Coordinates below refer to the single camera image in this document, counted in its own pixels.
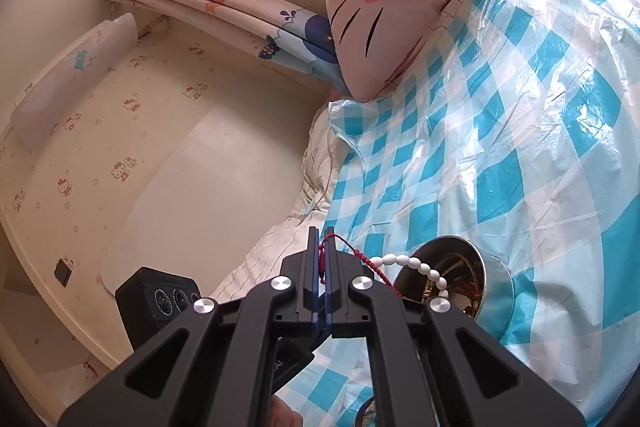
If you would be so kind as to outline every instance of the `metal pot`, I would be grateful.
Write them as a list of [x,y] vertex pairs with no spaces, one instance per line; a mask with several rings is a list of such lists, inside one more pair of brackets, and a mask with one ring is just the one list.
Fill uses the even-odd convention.
[[365,403],[360,406],[356,415],[356,420],[353,423],[353,427],[370,427],[376,424],[376,406],[374,404],[374,397],[369,398]]
[[[455,235],[432,239],[418,248],[413,257],[437,269],[438,264],[453,253],[461,255],[467,261],[466,265],[473,270],[474,277],[482,288],[474,319],[476,324],[492,337],[500,339],[513,313],[515,293],[509,270],[498,258],[481,254],[466,239]],[[416,301],[421,300],[424,285],[425,276],[408,266],[400,270],[394,284],[402,295]]]

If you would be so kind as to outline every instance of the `beaded bracelet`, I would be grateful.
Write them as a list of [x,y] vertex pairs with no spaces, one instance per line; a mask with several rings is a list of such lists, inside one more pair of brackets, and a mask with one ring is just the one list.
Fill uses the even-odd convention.
[[449,298],[449,292],[447,291],[447,281],[444,277],[440,277],[437,270],[432,270],[431,266],[427,263],[423,263],[417,257],[409,257],[408,255],[394,255],[387,253],[384,257],[372,257],[370,261],[377,267],[382,265],[391,266],[397,264],[398,266],[408,266],[414,270],[418,270],[422,275],[426,275],[430,281],[436,283],[436,288],[440,290],[438,295],[446,299]]

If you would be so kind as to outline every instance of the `plastic cover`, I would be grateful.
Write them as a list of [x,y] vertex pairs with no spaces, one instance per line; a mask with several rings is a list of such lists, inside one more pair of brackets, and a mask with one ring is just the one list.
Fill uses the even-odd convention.
[[[590,425],[640,362],[639,7],[452,0],[393,94],[329,116],[353,152],[326,226],[369,257],[445,234],[498,257],[516,289],[501,343]],[[310,425],[350,425],[370,396],[366,350],[332,343],[281,393],[324,411]]]

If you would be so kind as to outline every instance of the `wires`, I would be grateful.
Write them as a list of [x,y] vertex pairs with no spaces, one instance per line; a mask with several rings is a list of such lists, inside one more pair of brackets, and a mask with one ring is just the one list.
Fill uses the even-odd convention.
[[353,248],[345,238],[341,237],[337,233],[330,233],[329,235],[325,236],[324,239],[322,240],[322,243],[320,243],[318,273],[320,274],[320,281],[322,282],[322,284],[324,284],[324,267],[325,267],[324,242],[327,241],[328,239],[331,239],[332,237],[337,237],[338,239],[340,239],[340,241],[342,241],[345,245],[347,245],[347,247],[349,247],[350,250],[353,251],[353,254],[356,257],[358,257],[364,264],[366,264],[370,269],[372,269],[373,272],[375,272],[380,277],[380,279],[382,279],[383,282],[387,286],[389,286],[396,293],[396,295],[398,295],[398,297],[402,297],[402,294],[393,286],[393,284],[391,284],[391,281],[388,279],[388,277],[383,273],[383,271],[380,268],[378,268],[375,264],[373,264],[367,258],[367,256],[364,255],[360,250],[358,250],[357,248]]
[[460,253],[451,253],[439,261],[437,269],[450,281],[447,289],[450,294],[457,294],[468,299],[470,311],[465,313],[475,318],[482,301],[482,286],[471,262]]

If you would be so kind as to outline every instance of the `human hand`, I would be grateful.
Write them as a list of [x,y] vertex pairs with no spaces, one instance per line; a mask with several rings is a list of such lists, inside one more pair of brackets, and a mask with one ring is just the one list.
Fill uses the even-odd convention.
[[302,416],[291,410],[282,399],[273,395],[269,402],[267,427],[302,427]]

